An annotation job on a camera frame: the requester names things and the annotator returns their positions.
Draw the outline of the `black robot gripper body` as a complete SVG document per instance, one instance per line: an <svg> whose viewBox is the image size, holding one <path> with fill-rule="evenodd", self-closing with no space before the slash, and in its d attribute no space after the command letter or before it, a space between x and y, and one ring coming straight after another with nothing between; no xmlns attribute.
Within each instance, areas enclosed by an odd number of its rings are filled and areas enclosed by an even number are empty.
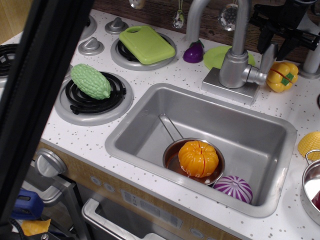
<svg viewBox="0 0 320 240"><path fill-rule="evenodd" d="M315 4L315 0L287 0L280 6L256 4L249 22L259 29L272 24L274 35L284 40L298 38L297 47L313 51L320 41L320 28L309 19L307 11Z"/></svg>

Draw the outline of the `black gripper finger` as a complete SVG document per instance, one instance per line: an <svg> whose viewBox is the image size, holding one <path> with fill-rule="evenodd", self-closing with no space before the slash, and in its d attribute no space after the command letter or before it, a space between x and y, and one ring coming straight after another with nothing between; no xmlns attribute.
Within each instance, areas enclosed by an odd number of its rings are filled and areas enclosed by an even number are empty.
<svg viewBox="0 0 320 240"><path fill-rule="evenodd" d="M297 37L286 38L278 50L276 61L283 61L300 43Z"/></svg>
<svg viewBox="0 0 320 240"><path fill-rule="evenodd" d="M260 29L260 35L258 38L257 50L260 54L263 54L270 45L270 42L274 36L273 26L271 23L267 23Z"/></svg>

